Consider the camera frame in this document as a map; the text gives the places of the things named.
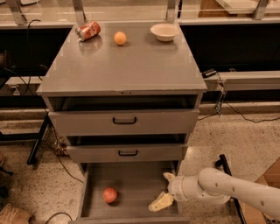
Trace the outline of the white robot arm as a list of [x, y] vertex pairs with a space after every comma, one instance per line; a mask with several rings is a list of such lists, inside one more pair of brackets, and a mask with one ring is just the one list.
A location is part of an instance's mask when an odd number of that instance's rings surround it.
[[215, 168], [205, 168], [197, 176], [175, 176], [165, 172], [168, 192], [161, 192], [148, 209], [157, 212], [172, 205], [196, 199], [212, 204], [224, 204], [238, 199], [259, 211], [280, 220], [280, 189], [234, 178]]

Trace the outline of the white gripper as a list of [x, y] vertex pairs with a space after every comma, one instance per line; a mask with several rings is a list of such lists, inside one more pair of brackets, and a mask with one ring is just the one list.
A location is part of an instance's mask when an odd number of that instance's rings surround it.
[[169, 182], [168, 192], [161, 192], [158, 197], [148, 205], [151, 212], [158, 212], [178, 202], [196, 199], [201, 195], [201, 187], [197, 176], [175, 176], [165, 172], [164, 178]]

